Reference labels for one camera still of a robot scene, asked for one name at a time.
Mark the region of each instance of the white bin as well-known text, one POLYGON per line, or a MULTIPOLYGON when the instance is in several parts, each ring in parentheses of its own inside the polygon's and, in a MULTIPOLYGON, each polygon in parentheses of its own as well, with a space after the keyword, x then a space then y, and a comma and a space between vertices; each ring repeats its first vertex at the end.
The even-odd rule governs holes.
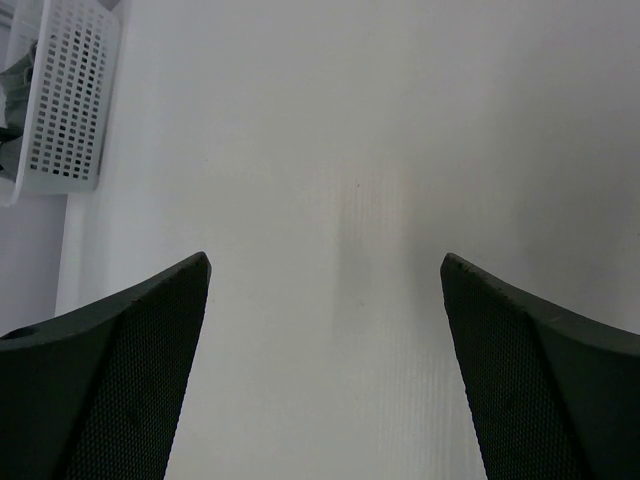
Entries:
POLYGON ((116 17, 96 0, 19 0, 6 65, 37 41, 16 182, 0 178, 0 203, 20 192, 94 190, 120 42, 116 17))

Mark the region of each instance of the white tabletop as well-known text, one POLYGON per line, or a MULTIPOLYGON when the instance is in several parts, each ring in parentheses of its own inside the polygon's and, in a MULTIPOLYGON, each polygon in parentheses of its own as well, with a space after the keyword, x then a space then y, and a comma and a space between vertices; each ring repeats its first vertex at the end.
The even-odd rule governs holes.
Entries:
POLYGON ((450 250, 637 329, 637 2, 124 1, 58 312, 211 258, 167 478, 481 477, 450 250))

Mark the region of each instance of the perforated basket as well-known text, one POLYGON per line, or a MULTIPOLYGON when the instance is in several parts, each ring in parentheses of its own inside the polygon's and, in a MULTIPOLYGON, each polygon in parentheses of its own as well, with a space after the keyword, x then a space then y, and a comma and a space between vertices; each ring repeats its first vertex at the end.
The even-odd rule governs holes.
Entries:
POLYGON ((98 182, 120 24, 96 0, 21 0, 7 66, 35 41, 18 175, 0 179, 5 204, 21 191, 88 191, 98 182))

